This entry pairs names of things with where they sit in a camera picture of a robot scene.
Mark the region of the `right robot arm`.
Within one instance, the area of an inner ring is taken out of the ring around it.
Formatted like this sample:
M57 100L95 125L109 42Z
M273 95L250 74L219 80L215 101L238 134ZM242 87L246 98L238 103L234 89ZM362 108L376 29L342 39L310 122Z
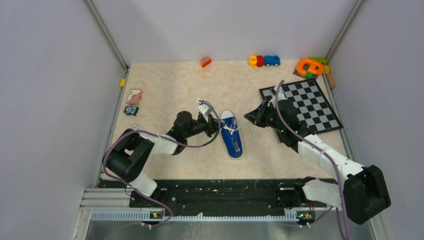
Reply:
M299 206L321 202L343 211L344 217L364 224L392 205L384 174L376 165L364 166L327 145L298 119L299 109L290 100L263 101L244 118L260 128L272 128L283 143L330 174L335 183L308 178L293 192Z

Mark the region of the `blue canvas sneaker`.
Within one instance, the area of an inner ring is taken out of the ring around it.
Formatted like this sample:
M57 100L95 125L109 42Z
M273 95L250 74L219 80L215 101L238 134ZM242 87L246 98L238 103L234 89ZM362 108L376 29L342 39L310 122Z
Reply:
M223 123L221 137L227 154L231 159L238 160L243 155L243 145L236 116L232 111L226 109L221 112L220 120Z

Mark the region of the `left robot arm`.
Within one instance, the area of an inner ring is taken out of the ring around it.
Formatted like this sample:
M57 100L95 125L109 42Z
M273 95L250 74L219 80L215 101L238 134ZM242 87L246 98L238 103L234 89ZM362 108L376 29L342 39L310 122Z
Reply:
M103 157L105 174L116 176L141 193L141 200L149 207L160 202L158 184L144 171L151 155L176 156L188 148L188 138L206 134L211 141L218 135L222 122L211 114L198 114L193 119L188 111L176 115L172 128L165 134L153 134L128 128Z

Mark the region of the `white shoelace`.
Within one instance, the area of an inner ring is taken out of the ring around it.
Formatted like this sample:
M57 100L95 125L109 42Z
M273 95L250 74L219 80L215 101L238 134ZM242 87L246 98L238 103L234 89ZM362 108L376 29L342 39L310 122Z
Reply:
M221 133L228 135L230 138L233 138L236 133L239 132L239 129L243 126L239 126L236 119L232 119L228 122L223 121L223 127L221 129Z

